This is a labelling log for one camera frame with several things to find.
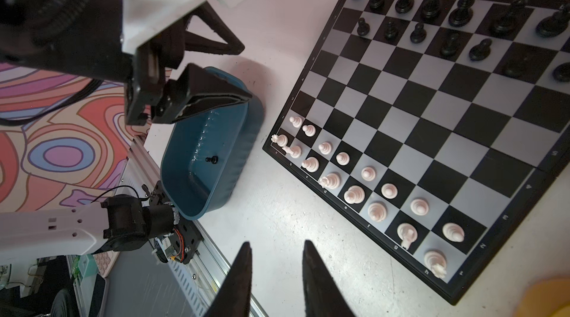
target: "chessboard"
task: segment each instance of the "chessboard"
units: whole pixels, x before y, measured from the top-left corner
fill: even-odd
[[[570,161],[569,1],[338,0],[263,149],[454,305]]]

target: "blue plastic bin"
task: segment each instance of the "blue plastic bin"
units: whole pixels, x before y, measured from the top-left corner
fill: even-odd
[[[214,67],[206,71],[247,91],[242,81]],[[175,124],[162,158],[164,191],[180,214],[196,220],[230,198],[263,122],[255,95],[245,104],[214,109]],[[216,155],[218,163],[207,162]]]

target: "chessboard border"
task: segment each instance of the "chessboard border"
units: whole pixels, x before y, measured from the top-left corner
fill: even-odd
[[[307,63],[303,67],[303,70],[291,90],[277,121],[271,129],[271,133],[276,133],[277,130],[281,128],[281,123],[289,112],[289,109],[296,98],[296,94],[299,92],[301,85],[303,85],[303,80],[306,78],[313,63],[315,62],[315,59],[324,44],[326,36],[332,30],[336,17],[340,14],[340,10],[343,8],[345,1],[346,0],[338,0],[336,3],[315,47],[311,51]],[[509,3],[512,0],[489,1]],[[570,0],[529,0],[528,5],[531,7],[558,9],[560,1],[568,2]],[[365,221],[358,213],[355,213],[352,209],[347,209],[347,205],[342,200],[331,193],[327,193],[326,190],[323,190],[323,188],[316,183],[316,180],[311,177],[309,177],[310,179],[307,179],[307,172],[295,165],[292,165],[291,162],[286,159],[282,153],[275,150],[271,144],[270,136],[268,136],[263,144],[263,150],[296,176],[297,179],[308,186],[331,207],[336,209],[338,213],[342,214],[354,226],[359,228],[374,243],[378,244],[398,262],[406,266],[409,271],[420,278],[451,305],[456,305],[459,302],[465,292],[467,292],[468,288],[475,282],[484,268],[491,262],[495,254],[502,248],[502,246],[504,246],[506,241],[517,229],[534,205],[542,195],[544,195],[546,190],[567,166],[567,164],[570,163],[570,127],[568,127],[552,147],[551,152],[553,152],[553,155],[546,157],[540,165],[538,165],[537,169],[533,169],[531,171],[526,181],[511,198],[509,205],[504,209],[501,215],[502,217],[505,217],[503,218],[503,221],[497,220],[488,228],[486,234],[481,237],[477,246],[466,257],[465,261],[458,269],[459,272],[467,272],[464,273],[464,275],[456,273],[449,283],[445,283],[442,280],[431,278],[431,273],[427,272],[428,270],[425,269],[424,265],[418,262],[411,255],[401,255],[396,252],[398,248],[397,245],[394,245],[394,242],[387,235],[382,234],[381,232],[379,232],[379,235],[375,235],[372,231],[368,230],[368,222]]]

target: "table surface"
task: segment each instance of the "table surface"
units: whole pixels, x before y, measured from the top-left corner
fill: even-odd
[[[186,53],[242,79],[265,121],[228,203],[199,221],[229,261],[253,250],[253,295],[270,316],[303,315],[301,257],[312,240],[357,316],[505,316],[538,280],[570,274],[570,168],[566,168],[456,306],[449,305],[262,151],[337,0],[210,4],[245,44],[240,56]],[[191,29],[211,33],[202,23]],[[173,71],[177,78],[179,70]],[[160,164],[172,126],[153,124],[145,147]]]

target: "white pawn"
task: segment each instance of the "white pawn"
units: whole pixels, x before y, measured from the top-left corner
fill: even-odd
[[[442,228],[444,235],[452,242],[462,242],[465,239],[465,232],[463,228],[455,223],[446,223]]]
[[[345,152],[339,152],[336,156],[336,162],[338,162],[339,165],[345,166],[349,161],[351,161],[351,157]]]
[[[279,145],[280,147],[284,147],[285,145],[287,145],[287,136],[281,134],[281,135],[272,135],[271,136],[271,141],[277,143],[277,145]]]
[[[298,145],[293,145],[292,147],[284,146],[283,150],[288,153],[292,158],[297,159],[301,156],[301,148]]]
[[[429,204],[423,199],[414,199],[410,204],[410,208],[417,215],[426,215],[429,212]]]
[[[402,248],[408,250],[410,245],[418,239],[418,231],[410,223],[402,223],[397,229],[398,236],[402,239]]]
[[[319,144],[319,150],[323,155],[328,155],[332,151],[332,145],[330,142],[324,142],[322,144]]]
[[[300,116],[290,116],[289,121],[295,128],[299,128],[303,124],[303,119]]]
[[[364,190],[360,186],[350,186],[344,193],[344,200],[350,204],[360,203],[364,200]]]
[[[317,129],[315,129],[315,127],[312,125],[308,125],[308,126],[303,126],[303,131],[305,132],[305,135],[313,136],[317,132]]]
[[[309,172],[315,172],[319,169],[319,161],[316,157],[309,157],[301,162],[301,167],[304,167]]]
[[[331,172],[330,174],[319,178],[318,183],[323,188],[335,189],[340,186],[340,177],[337,173]]]
[[[382,196],[387,199],[394,199],[398,195],[398,189],[393,184],[384,184],[380,189]]]
[[[433,272],[436,278],[443,279],[447,275],[447,261],[445,256],[435,250],[430,250],[424,255],[424,264]]]
[[[366,181],[372,181],[376,178],[376,170],[374,170],[374,167],[365,167],[362,169],[362,172],[360,172],[360,174]]]
[[[373,220],[374,222],[381,222],[386,219],[388,211],[386,210],[386,207],[383,204],[379,202],[374,202],[371,203],[370,206],[368,206],[368,215],[370,216],[370,219]]]

